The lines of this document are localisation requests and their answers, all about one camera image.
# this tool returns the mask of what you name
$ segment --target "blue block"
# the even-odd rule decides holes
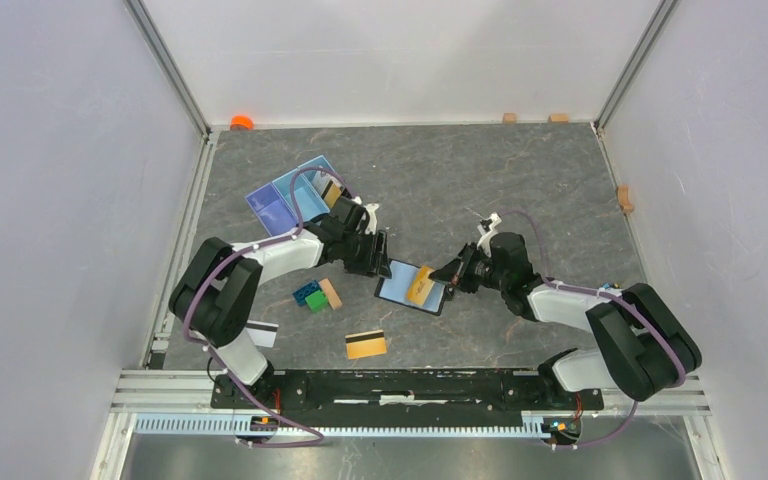
[[[311,293],[314,293],[320,290],[322,289],[319,288],[319,282],[314,280],[308,283],[307,285],[305,285],[304,287],[293,292],[293,298],[296,299],[296,304],[298,304],[298,306],[304,307],[305,305],[307,305],[307,302],[305,302],[305,298],[307,298],[307,296],[310,295]]]

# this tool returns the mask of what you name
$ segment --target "orange cap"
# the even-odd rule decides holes
[[[254,123],[249,117],[237,115],[231,119],[231,130],[251,130],[252,128]]]

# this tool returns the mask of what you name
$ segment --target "green block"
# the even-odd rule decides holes
[[[322,290],[317,290],[310,295],[305,297],[305,302],[307,302],[307,306],[310,307],[311,310],[313,310],[313,313],[316,313],[323,308],[325,308],[326,305],[328,305],[328,297],[325,296],[324,293],[322,293]]]

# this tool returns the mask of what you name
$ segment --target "purple cable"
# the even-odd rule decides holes
[[[272,237],[269,239],[266,239],[262,242],[259,242],[255,244],[257,248],[263,248],[268,247],[271,245],[277,245],[279,243],[287,242],[294,240],[293,237],[296,237],[299,233],[301,233],[302,230],[304,230],[304,221],[302,219],[302,210],[299,207],[299,202],[296,201],[296,191],[293,188],[296,184],[296,179],[299,177],[300,174],[304,172],[325,172],[334,178],[336,178],[340,183],[343,184],[343,186],[346,188],[346,191],[354,198],[354,194],[349,189],[349,186],[346,184],[346,181],[343,180],[342,177],[337,175],[335,172],[328,170],[327,168],[322,167],[305,167],[300,168],[296,171],[295,174],[293,174],[293,177],[290,179],[290,199],[293,201],[293,209],[296,212],[296,218],[298,219],[299,223],[296,225],[295,230],[290,232],[287,235],[281,236],[281,237]],[[218,362],[220,365],[222,365],[222,368],[226,368],[225,364],[222,363],[222,361],[219,359],[219,355],[216,353],[216,351],[208,344],[207,341],[196,338],[192,335],[190,335],[190,323],[193,321],[193,314],[196,311],[196,307],[198,307],[198,304],[201,302],[201,299],[204,297],[205,292],[207,292],[208,287],[210,287],[210,284],[213,283],[214,280],[219,276],[219,274],[222,272],[222,270],[225,270],[225,268],[231,264],[231,262],[235,261],[236,259],[242,257],[243,255],[253,252],[255,250],[255,245],[250,245],[245,248],[241,248],[240,250],[237,250],[236,252],[232,253],[231,255],[228,255],[225,260],[219,263],[219,265],[216,266],[216,268],[213,269],[212,272],[207,276],[207,278],[204,279],[204,281],[199,286],[199,289],[196,291],[195,296],[193,297],[193,301],[190,302],[190,307],[187,309],[187,314],[184,315],[184,325],[182,327],[182,332],[184,334],[184,340],[192,343],[197,343],[199,345],[204,345],[208,348],[208,353],[211,357],[213,357],[214,361]],[[281,414],[275,413],[274,411],[270,410],[266,405],[260,403],[257,398],[255,398],[254,395],[249,391],[248,388],[246,388],[245,384],[243,384],[242,381],[240,381],[239,378],[233,373],[228,372],[228,378],[231,379],[231,381],[234,382],[234,384],[237,386],[237,388],[240,389],[241,392],[243,392],[243,395],[248,399],[249,402],[252,403],[255,407],[263,410],[264,412],[271,415],[273,418],[276,418],[278,421],[286,423],[287,425],[293,426],[298,428],[299,430],[303,430],[305,432],[308,432],[312,435],[315,435],[317,438],[314,440],[304,440],[299,442],[287,442],[287,443],[255,443],[251,446],[254,448],[293,448],[293,447],[308,447],[313,445],[318,445],[322,443],[322,441],[325,439],[325,436],[305,425],[302,425],[300,423],[294,422],[293,420],[290,420],[287,417],[284,417]]]
[[[618,305],[626,309],[629,313],[631,313],[634,318],[640,322],[641,325],[643,325],[644,328],[649,332],[650,335],[652,335],[652,338],[655,339],[656,342],[658,342],[658,345],[664,350],[664,353],[667,354],[667,357],[669,357],[670,361],[672,362],[673,366],[675,366],[676,371],[678,372],[678,380],[676,380],[676,383],[673,385],[673,387],[678,387],[684,384],[685,380],[687,379],[687,370],[685,370],[684,365],[681,364],[681,361],[678,358],[678,355],[675,353],[675,350],[670,346],[669,343],[667,343],[667,340],[658,332],[658,330],[655,329],[655,327],[652,325],[652,323],[649,322],[649,320],[646,319],[640,312],[637,311],[636,308],[634,308],[633,305],[629,304],[622,298],[596,289],[596,288],[587,288],[587,287],[577,287],[575,285],[566,285],[563,283],[555,283],[552,280],[549,280],[551,276],[551,266],[549,265],[549,254],[546,249],[546,242],[543,239],[543,234],[540,231],[540,227],[537,225],[537,222],[534,220],[534,218],[529,215],[528,212],[525,211],[525,209],[522,208],[509,208],[505,211],[502,211],[499,213],[499,216],[504,216],[510,213],[516,213],[519,215],[522,215],[523,217],[528,220],[528,223],[531,224],[531,228],[534,230],[534,235],[537,237],[537,246],[540,249],[540,260],[543,263],[543,268],[545,269],[546,273],[541,273],[540,278],[543,280],[543,283],[547,286],[554,287],[558,290],[564,290],[567,292],[573,292],[573,293],[582,293],[585,295],[593,295],[596,297],[605,297],[607,299],[613,300],[614,302],[617,302]],[[584,448],[584,447],[592,447],[599,445],[600,443],[606,442],[608,440],[611,440],[612,438],[616,437],[620,433],[623,432],[623,430],[628,427],[628,424],[631,422],[631,419],[634,417],[634,413],[637,411],[638,402],[637,400],[634,401],[634,403],[631,405],[631,410],[628,412],[628,416],[625,417],[625,420],[620,423],[619,427],[617,427],[616,430],[609,433],[608,435],[605,435],[602,438],[597,438],[596,440],[590,440],[587,442],[579,443],[577,445],[556,445],[555,448],[561,449],[561,450],[575,450],[577,448]]]

